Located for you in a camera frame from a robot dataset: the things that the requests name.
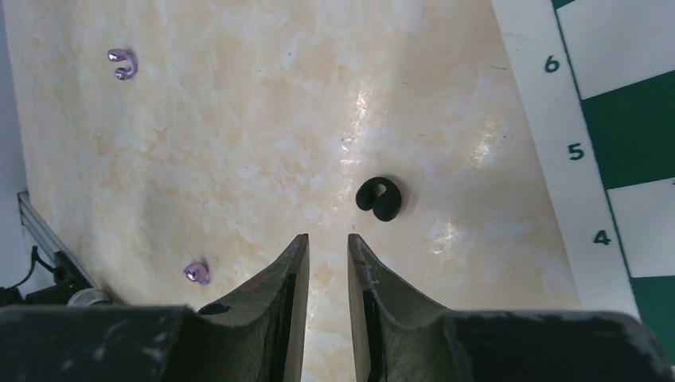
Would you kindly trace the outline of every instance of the number 4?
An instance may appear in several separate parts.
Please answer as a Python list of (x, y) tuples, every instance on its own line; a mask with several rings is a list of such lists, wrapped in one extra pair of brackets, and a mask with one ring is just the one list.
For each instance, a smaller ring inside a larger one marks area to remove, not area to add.
[(610, 245), (611, 240), (607, 237), (607, 232), (605, 230), (598, 231), (598, 233), (595, 234), (595, 239), (593, 239), (593, 243), (596, 244), (605, 244), (605, 245)]

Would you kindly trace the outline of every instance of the pink metallic object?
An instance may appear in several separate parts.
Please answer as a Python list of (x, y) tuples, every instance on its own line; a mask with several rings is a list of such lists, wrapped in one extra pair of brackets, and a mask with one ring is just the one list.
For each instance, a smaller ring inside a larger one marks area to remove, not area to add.
[(185, 267), (183, 275), (185, 275), (188, 280), (200, 283), (201, 285), (206, 285), (211, 281), (209, 278), (209, 267), (207, 267), (205, 263), (200, 263), (198, 261)]

